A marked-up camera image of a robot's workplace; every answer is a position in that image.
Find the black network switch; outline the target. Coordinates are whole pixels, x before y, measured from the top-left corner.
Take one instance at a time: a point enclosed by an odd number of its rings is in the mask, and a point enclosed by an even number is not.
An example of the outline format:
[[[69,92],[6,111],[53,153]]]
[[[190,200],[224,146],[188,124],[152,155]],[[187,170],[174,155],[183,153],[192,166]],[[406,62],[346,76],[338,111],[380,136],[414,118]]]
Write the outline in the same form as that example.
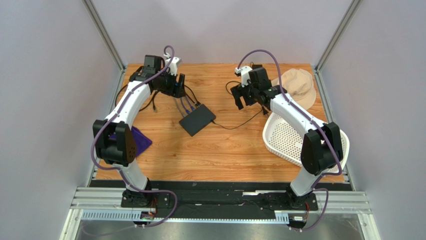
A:
[[[216,115],[205,104],[201,104],[194,111],[182,118],[179,124],[193,137],[215,119]]]

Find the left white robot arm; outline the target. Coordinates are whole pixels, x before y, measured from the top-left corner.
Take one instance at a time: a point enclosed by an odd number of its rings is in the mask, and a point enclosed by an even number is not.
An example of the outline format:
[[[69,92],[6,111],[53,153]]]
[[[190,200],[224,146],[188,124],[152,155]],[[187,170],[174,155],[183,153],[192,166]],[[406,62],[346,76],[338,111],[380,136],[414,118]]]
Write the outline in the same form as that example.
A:
[[[133,122],[143,103],[153,92],[174,98],[185,95],[184,74],[178,74],[181,58],[165,54],[164,57],[146,55],[143,66],[129,78],[127,89],[112,112],[103,120],[93,123],[94,141],[91,150],[96,157],[116,170],[123,178],[126,189],[124,204],[151,207],[155,191],[137,161],[137,143],[132,134]]]

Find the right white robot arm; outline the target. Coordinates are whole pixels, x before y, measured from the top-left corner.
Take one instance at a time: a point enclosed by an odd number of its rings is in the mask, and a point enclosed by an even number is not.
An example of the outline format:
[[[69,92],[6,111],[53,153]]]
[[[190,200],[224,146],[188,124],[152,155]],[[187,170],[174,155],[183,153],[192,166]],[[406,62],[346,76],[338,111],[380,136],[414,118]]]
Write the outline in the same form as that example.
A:
[[[326,123],[302,108],[283,87],[281,77],[272,85],[264,67],[239,66],[234,73],[241,83],[230,91],[239,109],[258,103],[283,118],[302,138],[302,167],[284,194],[284,203],[290,209],[298,209],[305,205],[320,179],[332,175],[333,167],[337,167],[337,175],[341,174],[341,130],[336,123]]]

